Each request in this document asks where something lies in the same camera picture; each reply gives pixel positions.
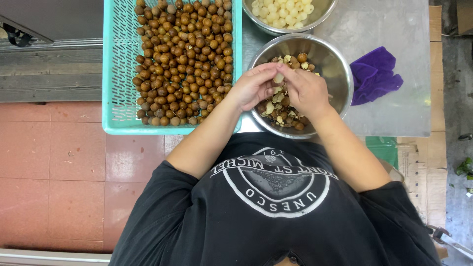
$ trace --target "bowl of peeled longan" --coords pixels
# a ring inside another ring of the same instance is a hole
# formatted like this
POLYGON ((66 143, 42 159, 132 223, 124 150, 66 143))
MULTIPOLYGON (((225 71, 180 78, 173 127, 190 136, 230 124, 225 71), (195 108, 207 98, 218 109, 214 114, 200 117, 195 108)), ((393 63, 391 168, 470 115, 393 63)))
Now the bowl of peeled longan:
MULTIPOLYGON (((309 34, 288 34, 263 46, 249 63, 252 69, 263 63, 287 64, 325 79, 328 101, 344 118, 353 98, 353 75, 350 65, 332 44, 309 34)), ((274 95, 252 110, 255 120, 266 130, 290 139, 310 139, 317 133, 304 114, 291 105, 284 76, 274 78, 274 95)))
POLYGON ((301 33, 322 23, 338 0, 243 0, 243 10, 273 36, 301 33))

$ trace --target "metal bowl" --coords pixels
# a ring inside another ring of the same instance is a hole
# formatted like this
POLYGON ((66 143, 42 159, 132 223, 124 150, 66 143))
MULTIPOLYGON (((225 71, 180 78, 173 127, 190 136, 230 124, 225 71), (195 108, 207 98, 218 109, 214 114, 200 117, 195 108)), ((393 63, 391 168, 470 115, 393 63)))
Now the metal bowl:
POLYGON ((322 23, 328 16, 330 16, 338 3, 338 0, 313 0, 311 4, 314 6, 314 11, 302 21, 305 24, 304 27, 297 29, 280 29, 263 23, 253 15, 251 7, 251 3, 253 1, 254 0, 243 0, 243 10, 260 29, 273 36, 301 33, 314 28, 315 26, 322 23))
MULTIPOLYGON (((299 53, 306 53, 307 61, 315 65, 314 72, 320 73, 325 78, 328 93, 333 96, 330 99, 330 105, 337 110, 341 118, 345 117, 353 98, 353 76, 350 65, 340 51, 324 40, 301 33, 280 36, 268 42, 256 53, 248 69, 270 62, 274 57, 284 57, 287 54, 297 56, 299 53)), ((251 110, 251 113, 265 129, 282 137, 309 139, 316 134, 311 124, 303 130, 272 126, 267 118, 260 116, 256 107, 251 110)))

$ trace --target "metal countertop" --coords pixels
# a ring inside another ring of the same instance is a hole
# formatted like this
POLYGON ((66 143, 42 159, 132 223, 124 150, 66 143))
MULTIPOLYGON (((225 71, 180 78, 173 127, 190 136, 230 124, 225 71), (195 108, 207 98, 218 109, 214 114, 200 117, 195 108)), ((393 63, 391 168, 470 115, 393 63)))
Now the metal countertop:
MULTIPOLYGON (((360 136, 430 136, 429 6, 411 0, 340 0, 326 21, 306 33, 332 43, 348 63, 384 46, 396 58, 404 84, 374 102, 351 106, 344 121, 360 136)), ((274 37, 243 12, 243 71, 274 37)), ((251 113, 239 132, 262 131, 251 113)))

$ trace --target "purple cloth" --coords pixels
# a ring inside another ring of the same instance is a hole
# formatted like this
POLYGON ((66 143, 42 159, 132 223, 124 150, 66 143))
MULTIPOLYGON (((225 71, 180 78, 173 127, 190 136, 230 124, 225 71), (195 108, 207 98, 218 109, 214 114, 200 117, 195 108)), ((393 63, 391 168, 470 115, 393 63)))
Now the purple cloth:
POLYGON ((351 105, 362 105, 398 90, 403 84, 399 74, 393 76, 396 58, 383 46, 350 64, 355 92, 351 105))

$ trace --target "hand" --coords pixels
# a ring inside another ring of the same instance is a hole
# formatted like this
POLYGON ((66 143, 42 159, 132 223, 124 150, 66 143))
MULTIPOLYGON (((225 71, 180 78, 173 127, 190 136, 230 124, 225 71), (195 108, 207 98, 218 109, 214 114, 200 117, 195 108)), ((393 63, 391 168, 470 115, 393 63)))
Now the hand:
POLYGON ((309 120, 314 122, 332 109, 322 77, 302 69, 294 71, 286 64, 278 64, 277 69, 284 75, 291 105, 309 120))
POLYGON ((231 98, 242 111, 251 110, 274 93, 272 79, 278 73, 277 65, 265 63, 248 70, 238 79, 225 99, 231 98))

